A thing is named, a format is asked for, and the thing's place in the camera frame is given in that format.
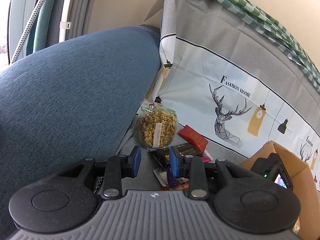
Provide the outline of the magenta purple snack packet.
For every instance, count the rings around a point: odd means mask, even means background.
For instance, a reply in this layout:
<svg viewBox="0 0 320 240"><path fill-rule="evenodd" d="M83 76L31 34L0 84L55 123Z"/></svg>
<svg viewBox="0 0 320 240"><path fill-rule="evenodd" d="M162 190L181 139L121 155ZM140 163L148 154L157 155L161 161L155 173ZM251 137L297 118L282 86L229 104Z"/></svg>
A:
<svg viewBox="0 0 320 240"><path fill-rule="evenodd" d="M205 151L200 158L204 163L208 163L214 160L213 157L207 151Z"/></svg>

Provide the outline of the round puffed grain snack bag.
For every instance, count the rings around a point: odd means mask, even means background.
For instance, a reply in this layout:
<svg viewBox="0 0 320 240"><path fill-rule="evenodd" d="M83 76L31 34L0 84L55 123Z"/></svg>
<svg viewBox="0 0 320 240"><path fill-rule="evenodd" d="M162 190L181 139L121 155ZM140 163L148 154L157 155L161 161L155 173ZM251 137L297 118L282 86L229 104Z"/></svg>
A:
<svg viewBox="0 0 320 240"><path fill-rule="evenodd" d="M137 139L145 148L165 148L172 142L177 128L177 115L172 109L141 106L138 111Z"/></svg>

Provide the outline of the grey window curtain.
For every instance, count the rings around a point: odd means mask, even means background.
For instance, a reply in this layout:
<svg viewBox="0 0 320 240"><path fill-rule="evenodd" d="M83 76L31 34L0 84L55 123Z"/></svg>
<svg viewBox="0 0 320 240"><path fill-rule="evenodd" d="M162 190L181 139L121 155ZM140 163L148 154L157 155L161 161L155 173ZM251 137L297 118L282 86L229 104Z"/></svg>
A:
<svg viewBox="0 0 320 240"><path fill-rule="evenodd" d="M93 0L9 0L8 62L85 35Z"/></svg>

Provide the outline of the green checkered cloth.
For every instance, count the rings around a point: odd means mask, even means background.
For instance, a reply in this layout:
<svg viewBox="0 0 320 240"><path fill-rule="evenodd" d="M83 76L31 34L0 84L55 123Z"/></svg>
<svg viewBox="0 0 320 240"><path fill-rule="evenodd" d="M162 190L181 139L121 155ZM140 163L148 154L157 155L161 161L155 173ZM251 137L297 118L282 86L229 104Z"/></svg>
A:
<svg viewBox="0 0 320 240"><path fill-rule="evenodd" d="M317 92L319 92L319 71L308 54L275 18L255 6L248 0L213 0L243 20L252 29L263 35L288 59L298 65Z"/></svg>

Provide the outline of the open cardboard box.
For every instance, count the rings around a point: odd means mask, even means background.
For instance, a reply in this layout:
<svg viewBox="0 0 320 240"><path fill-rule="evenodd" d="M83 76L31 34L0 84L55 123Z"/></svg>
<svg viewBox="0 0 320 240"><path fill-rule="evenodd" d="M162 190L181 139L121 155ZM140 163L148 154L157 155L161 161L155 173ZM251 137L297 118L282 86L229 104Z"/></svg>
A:
<svg viewBox="0 0 320 240"><path fill-rule="evenodd" d="M269 141L252 157L243 161L240 166L250 170L254 162L262 157L267 158L271 153L280 155L285 168L293 182L293 192L301 204L299 215L301 239L319 239L319 196L315 182L307 163L280 144Z"/></svg>

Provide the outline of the dark brown chocolate bar packet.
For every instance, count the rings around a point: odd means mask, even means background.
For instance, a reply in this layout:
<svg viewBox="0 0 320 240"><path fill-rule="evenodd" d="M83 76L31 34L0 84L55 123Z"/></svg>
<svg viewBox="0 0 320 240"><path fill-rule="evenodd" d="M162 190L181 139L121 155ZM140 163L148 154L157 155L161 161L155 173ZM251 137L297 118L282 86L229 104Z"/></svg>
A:
<svg viewBox="0 0 320 240"><path fill-rule="evenodd" d="M203 157L203 153L195 148L193 145L189 143L180 144L177 146L173 146L175 150L182 156L192 155L196 157ZM169 151L171 147L157 149L149 151L152 157L157 161L161 168L166 169L170 166L170 156Z"/></svg>

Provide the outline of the purple Alpenliebe candy packet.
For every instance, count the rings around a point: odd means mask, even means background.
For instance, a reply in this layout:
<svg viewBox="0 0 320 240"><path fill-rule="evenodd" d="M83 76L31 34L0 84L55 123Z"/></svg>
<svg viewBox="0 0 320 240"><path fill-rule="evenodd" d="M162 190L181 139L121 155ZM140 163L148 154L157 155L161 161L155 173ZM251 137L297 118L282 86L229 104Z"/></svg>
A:
<svg viewBox="0 0 320 240"><path fill-rule="evenodd" d="M168 188L171 190L187 190L189 188L189 179L175 178L170 167L166 168Z"/></svg>

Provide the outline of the small red cake packet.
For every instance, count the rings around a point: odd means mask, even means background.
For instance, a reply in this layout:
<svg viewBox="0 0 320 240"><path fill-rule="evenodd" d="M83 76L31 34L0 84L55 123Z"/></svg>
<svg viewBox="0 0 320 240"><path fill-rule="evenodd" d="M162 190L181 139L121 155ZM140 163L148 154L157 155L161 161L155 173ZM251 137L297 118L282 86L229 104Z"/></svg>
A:
<svg viewBox="0 0 320 240"><path fill-rule="evenodd" d="M179 130L178 135L193 145L200 152L205 152L208 140L190 126L185 125L181 130Z"/></svg>

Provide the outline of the deer print sofa cover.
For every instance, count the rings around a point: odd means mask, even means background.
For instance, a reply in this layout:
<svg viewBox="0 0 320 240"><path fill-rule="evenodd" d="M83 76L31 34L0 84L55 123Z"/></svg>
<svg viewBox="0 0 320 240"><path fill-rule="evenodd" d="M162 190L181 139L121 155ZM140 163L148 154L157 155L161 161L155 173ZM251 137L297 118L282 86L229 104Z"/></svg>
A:
<svg viewBox="0 0 320 240"><path fill-rule="evenodd" d="M275 141L319 180L319 83L224 0L158 0L159 100L219 146L251 157Z"/></svg>

